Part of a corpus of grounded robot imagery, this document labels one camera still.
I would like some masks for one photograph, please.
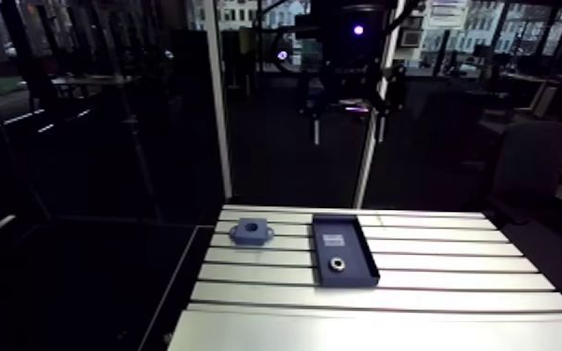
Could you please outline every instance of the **dark floor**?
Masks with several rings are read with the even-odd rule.
[[[0,252],[0,350],[136,350],[192,235],[191,253],[200,255],[209,231],[71,222],[34,229]],[[181,265],[165,304],[172,313],[153,324],[149,344],[174,327],[187,301],[175,295],[189,295],[182,275],[198,272],[195,259]]]

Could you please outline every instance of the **label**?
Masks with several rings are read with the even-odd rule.
[[[341,234],[322,234],[325,246],[344,246],[344,236]]]

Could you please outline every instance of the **blue block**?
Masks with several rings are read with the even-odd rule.
[[[240,218],[237,225],[229,231],[229,236],[237,245],[263,246],[273,238],[274,231],[268,228],[266,219]]]
[[[360,288],[379,283],[379,270],[355,216],[314,215],[319,285]]]

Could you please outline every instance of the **dark blue tray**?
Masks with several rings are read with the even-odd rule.
[[[314,215],[312,232],[321,287],[361,288],[379,283],[379,270],[356,216]]]

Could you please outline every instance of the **chair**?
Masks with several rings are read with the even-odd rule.
[[[485,204],[500,227],[562,211],[555,190],[562,170],[562,123],[509,126],[503,136]]]

